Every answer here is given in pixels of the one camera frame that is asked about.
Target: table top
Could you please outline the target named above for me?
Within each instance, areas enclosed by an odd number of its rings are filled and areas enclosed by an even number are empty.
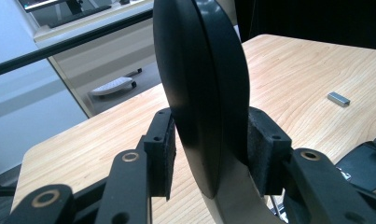
[[[376,137],[376,50],[260,35],[243,43],[250,105],[292,138],[338,161]],[[335,91],[351,100],[340,107]],[[13,207],[48,184],[74,192],[106,177],[113,158],[135,148],[156,111],[167,107],[161,85],[32,147],[24,156]],[[212,223],[177,137],[171,200],[154,198],[154,223]]]

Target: wooden table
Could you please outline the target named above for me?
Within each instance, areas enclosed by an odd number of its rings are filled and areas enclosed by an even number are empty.
[[[292,138],[338,161],[376,137],[376,50],[273,35],[244,43],[250,105],[266,111]],[[340,107],[335,91],[351,100]],[[135,148],[156,111],[167,107],[161,85],[31,148],[13,207],[39,187],[63,183],[79,191],[109,173],[113,158]],[[153,200],[155,223],[212,223],[177,139],[171,200]]]

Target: black curved object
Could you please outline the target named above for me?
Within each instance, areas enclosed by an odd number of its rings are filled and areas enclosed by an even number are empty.
[[[247,167],[249,75],[228,16],[214,0],[156,0],[153,29],[175,125],[214,220],[280,221]]]

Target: floor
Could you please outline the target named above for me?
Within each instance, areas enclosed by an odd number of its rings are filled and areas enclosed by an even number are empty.
[[[124,90],[108,94],[104,98],[100,98],[98,96],[91,96],[91,100],[97,114],[106,111],[107,109],[115,105],[118,105],[132,98],[133,96],[161,83],[159,70],[156,63],[151,63],[143,67],[141,73],[130,73],[128,77],[132,77],[134,81],[137,83],[136,88],[132,89],[131,87],[129,87]],[[17,180],[19,178],[20,169],[21,166],[19,165],[1,174],[0,185],[16,186]],[[10,213],[12,202],[12,197],[0,198],[0,224],[5,223],[5,220],[8,214]]]

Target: white wall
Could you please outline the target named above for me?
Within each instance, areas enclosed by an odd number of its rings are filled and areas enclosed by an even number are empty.
[[[18,0],[0,0],[0,63],[36,50]],[[43,60],[0,76],[0,174],[32,146],[87,119]]]

